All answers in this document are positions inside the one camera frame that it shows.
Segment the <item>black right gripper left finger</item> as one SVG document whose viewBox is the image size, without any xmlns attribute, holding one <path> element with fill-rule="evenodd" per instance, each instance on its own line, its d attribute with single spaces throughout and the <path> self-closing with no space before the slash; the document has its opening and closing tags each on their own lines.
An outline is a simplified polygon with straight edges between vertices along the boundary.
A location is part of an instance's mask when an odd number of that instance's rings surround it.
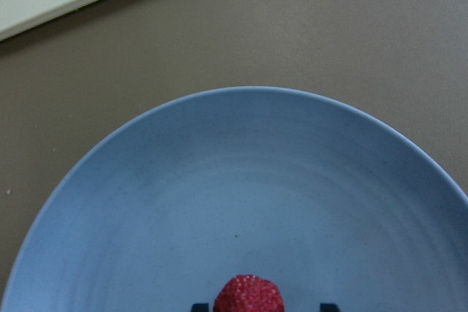
<svg viewBox="0 0 468 312">
<path fill-rule="evenodd" d="M 191 312 L 213 312 L 213 308 L 209 303 L 194 303 L 191 307 Z"/>
</svg>

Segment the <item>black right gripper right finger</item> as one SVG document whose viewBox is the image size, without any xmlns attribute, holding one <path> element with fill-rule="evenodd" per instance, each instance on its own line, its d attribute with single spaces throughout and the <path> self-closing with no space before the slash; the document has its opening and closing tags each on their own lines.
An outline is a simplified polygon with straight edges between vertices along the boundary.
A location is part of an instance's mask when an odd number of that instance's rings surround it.
<svg viewBox="0 0 468 312">
<path fill-rule="evenodd" d="M 341 312 L 335 303 L 320 303 L 320 312 Z"/>
</svg>

